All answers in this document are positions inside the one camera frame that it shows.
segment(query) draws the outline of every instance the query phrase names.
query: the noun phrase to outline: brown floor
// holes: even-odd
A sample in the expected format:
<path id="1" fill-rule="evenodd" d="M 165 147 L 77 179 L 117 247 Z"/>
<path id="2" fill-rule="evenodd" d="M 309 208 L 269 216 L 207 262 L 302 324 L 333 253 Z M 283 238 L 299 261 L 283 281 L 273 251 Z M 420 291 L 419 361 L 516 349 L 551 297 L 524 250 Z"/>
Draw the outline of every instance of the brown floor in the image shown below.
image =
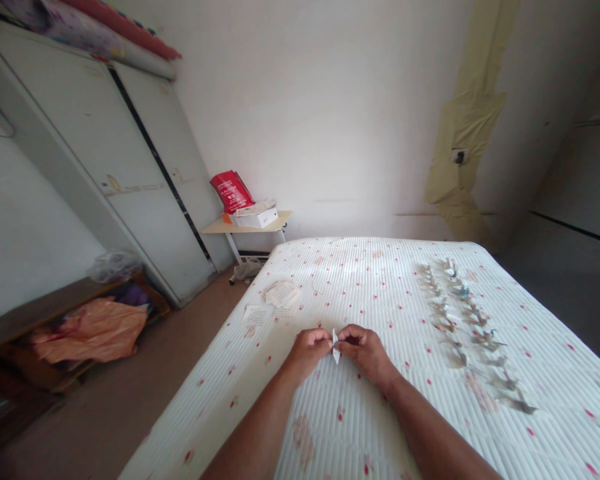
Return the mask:
<path id="1" fill-rule="evenodd" d="M 150 326 L 134 357 L 92 369 L 58 411 L 0 452 L 0 479 L 116 479 L 247 290 L 225 272 Z"/>

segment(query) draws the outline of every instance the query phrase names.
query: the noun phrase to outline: electrical outlet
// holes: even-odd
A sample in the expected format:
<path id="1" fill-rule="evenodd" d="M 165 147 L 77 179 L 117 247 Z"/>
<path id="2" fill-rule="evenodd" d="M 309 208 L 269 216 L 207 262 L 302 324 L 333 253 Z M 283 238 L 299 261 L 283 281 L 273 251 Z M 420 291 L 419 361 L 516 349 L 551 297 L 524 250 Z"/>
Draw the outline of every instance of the electrical outlet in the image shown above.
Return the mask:
<path id="1" fill-rule="evenodd" d="M 469 163 L 469 149 L 451 150 L 451 161 L 456 165 L 466 165 Z"/>

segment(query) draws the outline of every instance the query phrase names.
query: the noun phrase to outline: cable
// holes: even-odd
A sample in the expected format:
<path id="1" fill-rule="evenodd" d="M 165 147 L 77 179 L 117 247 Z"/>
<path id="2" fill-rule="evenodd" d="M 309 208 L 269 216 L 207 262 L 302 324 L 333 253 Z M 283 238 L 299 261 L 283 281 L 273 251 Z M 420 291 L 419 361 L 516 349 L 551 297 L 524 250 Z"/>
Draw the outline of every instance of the cable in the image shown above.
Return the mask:
<path id="1" fill-rule="evenodd" d="M 5 113 L 2 111 L 2 109 L 0 108 L 0 115 L 2 116 L 2 118 L 4 118 L 5 122 L 7 122 L 7 125 L 11 127 L 11 133 L 8 135 L 0 135 L 0 138 L 14 138 L 15 137 L 15 127 L 13 126 L 13 124 L 9 121 L 9 119 L 7 118 L 7 116 L 5 115 Z"/>

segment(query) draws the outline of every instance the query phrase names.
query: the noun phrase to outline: wardrobe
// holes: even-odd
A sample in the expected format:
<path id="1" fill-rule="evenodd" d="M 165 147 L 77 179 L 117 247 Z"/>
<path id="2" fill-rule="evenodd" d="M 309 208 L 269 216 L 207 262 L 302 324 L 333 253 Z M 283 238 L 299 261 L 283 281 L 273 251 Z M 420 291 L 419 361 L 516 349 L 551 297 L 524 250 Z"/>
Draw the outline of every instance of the wardrobe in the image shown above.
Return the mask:
<path id="1" fill-rule="evenodd" d="M 0 22 L 0 122 L 106 249 L 182 306 L 233 263 L 168 80 Z"/>

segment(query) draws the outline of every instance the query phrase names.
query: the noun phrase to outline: white sheet of paper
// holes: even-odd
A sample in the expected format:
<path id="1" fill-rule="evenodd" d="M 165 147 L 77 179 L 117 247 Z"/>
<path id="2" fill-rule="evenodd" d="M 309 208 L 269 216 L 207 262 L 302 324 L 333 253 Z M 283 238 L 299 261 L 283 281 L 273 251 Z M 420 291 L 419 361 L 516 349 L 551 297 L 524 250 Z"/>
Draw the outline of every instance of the white sheet of paper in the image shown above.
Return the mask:
<path id="1" fill-rule="evenodd" d="M 296 296 L 300 296 L 300 289 L 292 282 L 278 282 L 267 292 L 267 303 L 280 307 L 291 303 Z"/>
<path id="2" fill-rule="evenodd" d="M 300 295 L 296 296 L 293 301 L 288 305 L 281 305 L 280 307 L 276 307 L 273 309 L 274 317 L 286 317 L 286 318 L 294 318 L 295 314 L 298 312 L 298 308 L 300 307 Z"/>
<path id="3" fill-rule="evenodd" d="M 340 361 L 340 350 L 335 349 L 335 344 L 338 342 L 338 334 L 333 329 L 333 359 L 335 360 L 335 364 L 337 365 Z"/>
<path id="4" fill-rule="evenodd" d="M 247 305 L 245 309 L 245 314 L 242 317 L 246 326 L 256 326 L 260 327 L 265 324 L 265 320 L 269 316 L 269 307 L 264 307 L 262 305 Z"/>

